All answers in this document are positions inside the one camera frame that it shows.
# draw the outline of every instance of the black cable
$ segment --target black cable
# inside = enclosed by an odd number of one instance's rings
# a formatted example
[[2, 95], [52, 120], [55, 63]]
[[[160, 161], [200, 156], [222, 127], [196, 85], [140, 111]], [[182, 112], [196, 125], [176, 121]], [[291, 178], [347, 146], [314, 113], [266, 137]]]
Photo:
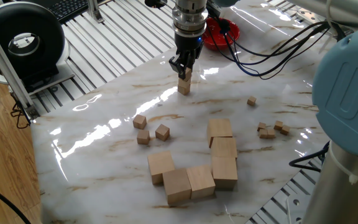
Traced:
[[[272, 69], [270, 69], [270, 70], [268, 70], [268, 71], [266, 71], [266, 72], [264, 72], [264, 73], [260, 73], [260, 74], [250, 73], [250, 72], [244, 70], [244, 69], [241, 67], [241, 65], [249, 65], [249, 63], [240, 63], [240, 62], [238, 62], [238, 61], [235, 61], [235, 63], [237, 64], [237, 66], [238, 66], [244, 73], [246, 73], [246, 74], [248, 74], [248, 75], [255, 76], [255, 77], [260, 77], [260, 76], [263, 76], [263, 75], [267, 75], [267, 74], [271, 73], [272, 71], [276, 70], [276, 69], [277, 69], [278, 67], [280, 67], [283, 63], [285, 63], [298, 49], [300, 49], [300, 48], [302, 47], [303, 44], [306, 43], [306, 41], [307, 41], [312, 35], [315, 35], [315, 34], [321, 32], [321, 31], [323, 31], [323, 30], [325, 30], [325, 29], [327, 29], [327, 28], [329, 28], [329, 25], [328, 25], [327, 23], [325, 23], [325, 24], [323, 24], [323, 25], [317, 27], [317, 28], [316, 28], [314, 31], [312, 31], [307, 37], [305, 37], [304, 39], [302, 39], [302, 40], [300, 41], [300, 44], [298, 44], [298, 45], [295, 47], [295, 49], [292, 50], [280, 63], [278, 63], [278, 64], [277, 64], [276, 66], [274, 66]], [[229, 41], [227, 40], [227, 35], [224, 36], [224, 40], [226, 41], [226, 44], [227, 44], [228, 46], [230, 46]], [[234, 52], [233, 52], [233, 50], [231, 49], [231, 47], [229, 48], [229, 50], [230, 50], [230, 53], [231, 53], [231, 55], [232, 55], [232, 58], [233, 58], [233, 59], [236, 59], [236, 56], [234, 55]]]
[[290, 39], [288, 39], [284, 44], [281, 45], [281, 47], [279, 47], [277, 50], [275, 50], [273, 53], [271, 53], [270, 55], [265, 55], [265, 54], [259, 54], [259, 53], [255, 53], [251, 50], [248, 50], [246, 49], [245, 47], [237, 44], [242, 50], [245, 50], [246, 52], [250, 53], [250, 54], [253, 54], [253, 55], [256, 55], [256, 56], [260, 56], [260, 57], [274, 57], [274, 56], [278, 56], [278, 55], [281, 55], [281, 54], [284, 54], [285, 52], [291, 50], [292, 48], [296, 47], [298, 44], [300, 44], [300, 42], [297, 42], [295, 44], [293, 44], [291, 47], [281, 51], [281, 52], [278, 52], [279, 50], [281, 50], [284, 46], [286, 46], [287, 44], [289, 44], [291, 41], [293, 41], [294, 39], [296, 39], [299, 35], [301, 35], [302, 33], [306, 32], [307, 30], [315, 27], [315, 26], [318, 26], [318, 25], [323, 25], [323, 24], [327, 24], [327, 22], [317, 22], [315, 24], [312, 24], [306, 28], [304, 28], [303, 30], [301, 30], [299, 33], [295, 34], [293, 37], [291, 37]]
[[282, 67], [276, 74], [274, 74], [274, 75], [272, 75], [271, 77], [268, 77], [268, 78], [262, 78], [262, 77], [260, 77], [260, 78], [261, 78], [262, 80], [269, 80], [269, 79], [273, 78], [274, 76], [276, 76], [277, 74], [279, 74], [279, 73], [283, 70], [283, 68], [285, 67], [285, 65], [286, 65], [291, 59], [293, 59], [293, 58], [299, 56], [300, 54], [302, 54], [303, 52], [309, 50], [314, 44], [317, 43], [317, 41], [319, 41], [322, 37], [324, 37], [324, 35], [327, 33], [328, 30], [329, 30], [329, 29], [327, 29], [326, 31], [324, 31], [324, 33], [321, 34], [321, 36], [320, 36], [316, 41], [314, 41], [308, 48], [304, 49], [303, 51], [301, 51], [300, 53], [296, 54], [295, 56], [289, 58], [289, 59], [284, 63], [283, 67]]
[[22, 220], [25, 224], [31, 224], [27, 217], [6, 197], [0, 194], [0, 200], [3, 201], [9, 208], [11, 208]]
[[289, 165], [292, 166], [292, 167], [297, 167], [297, 168], [302, 168], [302, 169], [308, 169], [308, 170], [321, 172], [321, 169], [319, 169], [319, 168], [308, 167], [308, 166], [304, 166], [304, 165], [298, 165], [296, 163], [306, 161], [306, 160], [312, 159], [314, 157], [325, 155], [328, 152], [328, 149], [329, 149], [329, 142], [327, 142], [327, 144], [323, 147], [322, 150], [320, 150], [320, 151], [318, 151], [316, 153], [304, 156], [304, 157], [299, 158], [299, 159], [294, 159], [289, 163]]

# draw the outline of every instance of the power cord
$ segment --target power cord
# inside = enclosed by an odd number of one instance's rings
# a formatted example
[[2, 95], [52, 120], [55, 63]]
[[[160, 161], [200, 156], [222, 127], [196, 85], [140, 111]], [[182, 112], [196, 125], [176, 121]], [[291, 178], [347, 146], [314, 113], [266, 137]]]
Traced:
[[312, 159], [312, 158], [315, 158], [315, 157], [319, 157], [322, 162], [324, 162], [324, 159], [325, 159], [325, 154], [328, 152], [328, 149], [329, 149], [329, 142], [327, 142], [327, 144], [323, 147], [322, 150], [320, 150], [319, 152], [316, 152], [316, 153], [313, 153], [313, 154], [310, 154], [308, 156], [304, 156], [302, 158], [299, 158], [299, 159], [294, 159], [292, 160], [289, 165], [292, 166], [292, 167], [297, 167], [297, 168], [302, 168], [302, 169], [308, 169], [308, 170], [313, 170], [313, 171], [317, 171], [317, 172], [321, 172], [321, 169], [319, 168], [314, 168], [314, 167], [308, 167], [308, 166], [304, 166], [304, 165], [299, 165], [297, 164], [298, 162], [302, 162], [302, 161], [306, 161], [308, 159]]
[[31, 224], [31, 222], [27, 219], [27, 217], [6, 197], [0, 194], [0, 200], [3, 201], [9, 208], [11, 208], [22, 220], [25, 224]]

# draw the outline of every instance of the wooden cube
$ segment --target wooden cube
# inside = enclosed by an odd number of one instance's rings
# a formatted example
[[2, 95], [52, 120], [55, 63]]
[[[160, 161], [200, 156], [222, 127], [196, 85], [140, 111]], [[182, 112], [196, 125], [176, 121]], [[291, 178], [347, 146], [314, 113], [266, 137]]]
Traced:
[[164, 172], [162, 179], [169, 205], [190, 199], [191, 186], [185, 168]]
[[267, 130], [266, 129], [261, 129], [259, 131], [259, 138], [267, 138]]
[[147, 156], [147, 161], [149, 162], [149, 169], [153, 184], [162, 184], [162, 174], [164, 172], [175, 170], [170, 151], [163, 151], [149, 155]]
[[187, 82], [189, 79], [191, 79], [191, 69], [190, 68], [186, 68], [185, 71], [185, 79], [183, 81]]
[[248, 105], [251, 105], [251, 106], [255, 106], [255, 102], [256, 102], [256, 98], [251, 96], [248, 101], [247, 101], [247, 104]]
[[280, 133], [282, 133], [284, 135], [287, 135], [289, 132], [290, 132], [290, 127], [288, 127], [287, 125], [284, 125], [280, 131]]
[[211, 155], [214, 157], [237, 158], [235, 138], [214, 138], [211, 146]]
[[183, 88], [189, 88], [190, 85], [191, 85], [191, 78], [189, 78], [189, 80], [187, 80], [187, 81], [184, 81], [181, 78], [178, 79], [178, 86], [183, 87]]
[[178, 85], [178, 92], [186, 96], [190, 92], [190, 86], [188, 88], [183, 88], [182, 86]]
[[274, 131], [274, 129], [270, 128], [267, 130], [267, 138], [269, 139], [273, 139], [276, 137], [276, 132]]
[[236, 158], [212, 157], [212, 176], [217, 189], [233, 189], [238, 179]]
[[215, 137], [231, 138], [233, 132], [229, 119], [209, 119], [206, 130], [208, 138], [208, 146], [211, 147], [212, 141]]
[[262, 122], [259, 122], [258, 131], [260, 131], [261, 129], [266, 129], [266, 124], [262, 123]]
[[276, 123], [274, 124], [274, 129], [277, 131], [281, 131], [281, 129], [283, 129], [283, 123], [281, 121], [276, 121]]
[[137, 133], [137, 143], [138, 144], [149, 144], [150, 141], [150, 132], [146, 130], [139, 130]]
[[215, 182], [209, 165], [187, 168], [187, 176], [191, 186], [191, 199], [214, 194]]
[[157, 130], [155, 130], [155, 137], [162, 141], [167, 140], [169, 137], [169, 128], [163, 124], [160, 124]]
[[144, 129], [146, 127], [147, 121], [146, 117], [140, 114], [136, 115], [135, 119], [132, 121], [135, 128]]

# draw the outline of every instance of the white marble table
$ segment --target white marble table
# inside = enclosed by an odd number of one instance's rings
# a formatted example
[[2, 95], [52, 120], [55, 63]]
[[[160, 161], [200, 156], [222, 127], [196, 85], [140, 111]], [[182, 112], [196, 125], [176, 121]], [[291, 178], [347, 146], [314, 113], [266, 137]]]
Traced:
[[[239, 25], [241, 44], [267, 53], [300, 28], [263, 6], [261, 0], [241, 1], [223, 16]], [[328, 140], [311, 104], [322, 44], [267, 81], [204, 49], [188, 96], [177, 93], [178, 77], [168, 64], [172, 49], [38, 118], [32, 136], [47, 215], [65, 224], [245, 223], [298, 172], [288, 162], [320, 150]], [[239, 54], [243, 62], [259, 60]], [[262, 72], [278, 61], [256, 68]], [[256, 107], [247, 105], [250, 95], [257, 98]], [[137, 114], [148, 119], [149, 146], [136, 143], [132, 119]], [[210, 118], [231, 120], [239, 151], [237, 186], [233, 192], [216, 191], [213, 198], [169, 208], [163, 187], [151, 183], [147, 155], [170, 150], [176, 168], [210, 164]], [[258, 123], [273, 126], [276, 120], [289, 125], [290, 134], [259, 139]], [[166, 142], [154, 138], [160, 124], [170, 128]]]

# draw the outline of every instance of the red container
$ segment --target red container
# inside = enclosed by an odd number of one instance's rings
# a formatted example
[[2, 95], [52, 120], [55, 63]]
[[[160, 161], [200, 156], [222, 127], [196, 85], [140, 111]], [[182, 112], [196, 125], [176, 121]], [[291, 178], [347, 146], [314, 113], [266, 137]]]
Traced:
[[[230, 34], [234, 40], [237, 40], [240, 37], [240, 29], [239, 27], [233, 23], [230, 20], [225, 19], [226, 21], [229, 22], [230, 24], [230, 31], [228, 34]], [[209, 29], [212, 32], [212, 36], [214, 37], [214, 40], [216, 42], [216, 45], [219, 47], [219, 49], [224, 50], [227, 49], [227, 43], [224, 40], [224, 36], [223, 34], [220, 33], [221, 28], [219, 27], [218, 22], [216, 22], [214, 19], [212, 18], [208, 18], [206, 20], [206, 25], [209, 27]], [[209, 33], [209, 30], [206, 29], [205, 33], [202, 36], [203, 40], [204, 40], [204, 46], [210, 50], [218, 50], [212, 40], [211, 34]], [[229, 44], [232, 45], [233, 44], [233, 40], [230, 37], [227, 37], [227, 40], [229, 41]]]

